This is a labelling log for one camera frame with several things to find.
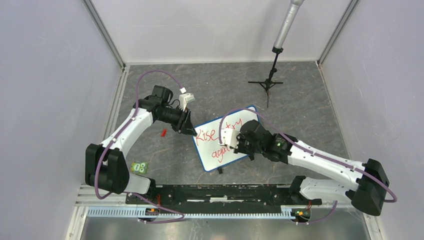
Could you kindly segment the blue framed whiteboard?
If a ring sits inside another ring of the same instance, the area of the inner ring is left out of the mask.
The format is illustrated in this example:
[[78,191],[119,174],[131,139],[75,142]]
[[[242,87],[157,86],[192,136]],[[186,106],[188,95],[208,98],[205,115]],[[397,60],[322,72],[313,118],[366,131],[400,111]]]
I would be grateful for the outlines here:
[[[211,172],[230,163],[246,158],[246,154],[234,153],[228,146],[219,145],[219,124],[221,117],[210,120],[195,127],[197,135],[193,137],[195,150],[199,156],[203,170]],[[240,130],[242,125],[259,117],[250,111],[239,110],[225,117],[222,128]]]

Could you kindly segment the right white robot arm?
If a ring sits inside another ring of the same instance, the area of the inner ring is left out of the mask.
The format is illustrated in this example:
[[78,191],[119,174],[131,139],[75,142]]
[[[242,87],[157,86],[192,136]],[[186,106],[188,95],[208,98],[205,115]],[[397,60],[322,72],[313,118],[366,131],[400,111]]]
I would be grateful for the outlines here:
[[316,149],[297,138],[271,133],[257,120],[244,123],[240,130],[222,134],[229,137],[235,153],[243,153],[251,160],[256,154],[272,162],[282,162],[312,170],[327,179],[297,177],[289,189],[289,199],[295,204],[306,200],[350,202],[357,210],[380,216],[389,193],[389,179],[383,165],[375,160],[349,160]]

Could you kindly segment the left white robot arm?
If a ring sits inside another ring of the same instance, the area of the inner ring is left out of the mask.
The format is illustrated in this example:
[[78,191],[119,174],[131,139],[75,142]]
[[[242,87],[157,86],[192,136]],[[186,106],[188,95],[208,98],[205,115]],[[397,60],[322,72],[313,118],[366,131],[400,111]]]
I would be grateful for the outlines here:
[[192,93],[184,88],[177,101],[171,106],[173,92],[163,86],[154,86],[151,95],[139,99],[125,121],[100,144],[91,143],[85,151],[85,183],[108,193],[137,193],[145,204],[153,203],[157,190],[151,186],[151,179],[131,173],[125,157],[129,150],[154,122],[171,125],[179,133],[196,136],[191,122],[191,110],[187,104],[194,101]]

